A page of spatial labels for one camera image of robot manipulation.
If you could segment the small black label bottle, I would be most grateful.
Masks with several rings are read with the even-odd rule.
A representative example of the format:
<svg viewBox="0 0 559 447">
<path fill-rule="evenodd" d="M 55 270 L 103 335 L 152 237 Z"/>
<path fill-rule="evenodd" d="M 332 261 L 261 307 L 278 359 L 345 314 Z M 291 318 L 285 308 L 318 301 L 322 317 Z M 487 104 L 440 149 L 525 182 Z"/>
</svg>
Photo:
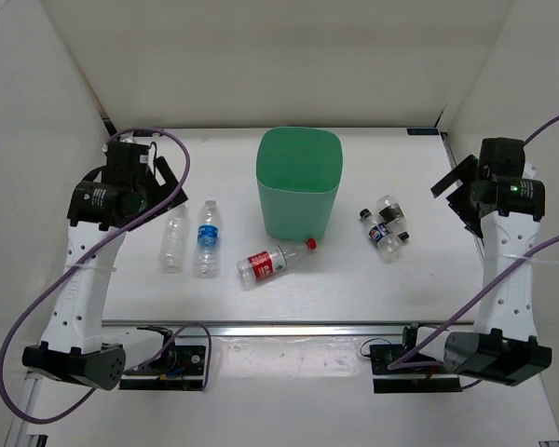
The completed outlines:
<svg viewBox="0 0 559 447">
<path fill-rule="evenodd" d="M 407 221 L 398 200 L 394 196 L 382 196 L 377 200 L 376 213 L 379 221 L 402 242 L 407 242 L 410 235 L 407 230 Z"/>
</svg>

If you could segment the small pepsi bottle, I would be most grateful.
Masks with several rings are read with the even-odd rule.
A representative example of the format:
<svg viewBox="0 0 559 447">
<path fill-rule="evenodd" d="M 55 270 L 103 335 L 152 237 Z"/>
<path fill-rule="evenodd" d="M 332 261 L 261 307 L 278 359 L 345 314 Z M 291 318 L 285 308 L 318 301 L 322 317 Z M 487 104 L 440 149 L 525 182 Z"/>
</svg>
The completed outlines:
<svg viewBox="0 0 559 447">
<path fill-rule="evenodd" d="M 381 258 L 389 263 L 394 262 L 402 251 L 401 240 L 368 209 L 361 210 L 359 216 L 364 233 L 376 246 Z"/>
</svg>

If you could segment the blue label water bottle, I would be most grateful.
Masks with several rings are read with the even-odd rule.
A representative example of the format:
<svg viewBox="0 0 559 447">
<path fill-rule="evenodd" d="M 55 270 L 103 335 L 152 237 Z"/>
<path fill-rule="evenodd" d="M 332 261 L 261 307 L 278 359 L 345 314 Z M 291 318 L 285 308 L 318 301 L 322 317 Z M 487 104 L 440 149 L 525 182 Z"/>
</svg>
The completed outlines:
<svg viewBox="0 0 559 447">
<path fill-rule="evenodd" d="M 217 202 L 208 198 L 198 215 L 197 244 L 193 256 L 194 273 L 200 278 L 213 278 L 218 271 L 221 215 Z"/>
</svg>

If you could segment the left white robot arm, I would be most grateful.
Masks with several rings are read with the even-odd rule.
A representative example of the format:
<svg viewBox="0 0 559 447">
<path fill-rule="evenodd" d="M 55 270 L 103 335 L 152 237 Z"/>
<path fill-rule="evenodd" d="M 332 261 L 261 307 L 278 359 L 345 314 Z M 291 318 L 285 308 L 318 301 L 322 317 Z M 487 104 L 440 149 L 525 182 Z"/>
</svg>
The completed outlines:
<svg viewBox="0 0 559 447">
<path fill-rule="evenodd" d="M 67 219 L 66 280 L 40 341 L 23 350 L 22 363 L 53 380 L 102 390 L 124 371 L 146 362 L 165 373 L 177 360 L 174 346 L 132 332 L 102 334 L 104 304 L 125 235 L 185 203 L 186 194 L 156 145 L 131 137 L 105 147 L 106 162 L 75 187 Z"/>
</svg>

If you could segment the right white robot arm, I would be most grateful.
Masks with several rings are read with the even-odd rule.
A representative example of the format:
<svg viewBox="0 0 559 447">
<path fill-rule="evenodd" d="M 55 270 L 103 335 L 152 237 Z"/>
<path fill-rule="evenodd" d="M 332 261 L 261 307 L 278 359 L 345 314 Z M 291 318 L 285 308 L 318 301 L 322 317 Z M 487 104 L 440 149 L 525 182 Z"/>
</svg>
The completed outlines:
<svg viewBox="0 0 559 447">
<path fill-rule="evenodd" d="M 453 183 L 449 207 L 483 243 L 483 287 L 437 328 L 405 328 L 389 370 L 441 366 L 479 381 L 518 386 L 546 370 L 552 350 L 538 342 L 532 311 L 533 267 L 545 215 L 545 186 L 525 160 L 525 143 L 487 138 L 430 189 Z"/>
</svg>

